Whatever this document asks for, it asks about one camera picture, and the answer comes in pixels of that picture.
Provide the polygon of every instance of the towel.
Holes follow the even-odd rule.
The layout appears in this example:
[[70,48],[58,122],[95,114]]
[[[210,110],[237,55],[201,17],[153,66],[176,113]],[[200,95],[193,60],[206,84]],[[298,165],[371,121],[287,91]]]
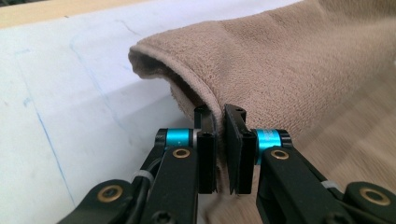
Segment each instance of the towel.
[[[342,187],[365,180],[396,191],[395,1],[307,0],[206,21],[145,38],[129,58],[142,78],[168,80],[189,118],[207,104],[222,133],[224,104],[239,105],[249,128],[287,130]],[[223,178],[206,221],[260,222],[258,168],[251,195],[227,195],[221,149]]]

